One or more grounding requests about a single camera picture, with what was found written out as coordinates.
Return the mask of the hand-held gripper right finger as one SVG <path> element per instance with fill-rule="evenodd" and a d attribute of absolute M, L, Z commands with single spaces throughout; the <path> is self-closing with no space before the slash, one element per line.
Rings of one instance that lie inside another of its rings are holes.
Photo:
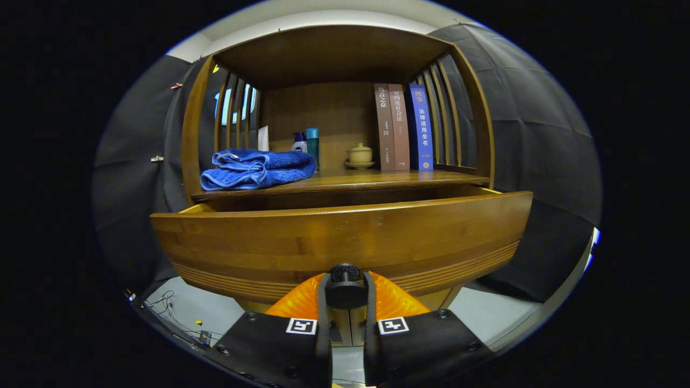
<path fill-rule="evenodd" d="M 376 387 L 441 387 L 488 362 L 494 352 L 450 309 L 383 318 L 379 276 L 364 273 L 364 379 Z"/>

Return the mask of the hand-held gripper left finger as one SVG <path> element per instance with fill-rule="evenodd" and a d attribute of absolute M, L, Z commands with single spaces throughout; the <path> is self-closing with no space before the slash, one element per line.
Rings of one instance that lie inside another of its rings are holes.
<path fill-rule="evenodd" d="M 246 311 L 208 359 L 248 387 L 330 387 L 330 319 L 321 273 L 264 313 Z"/>

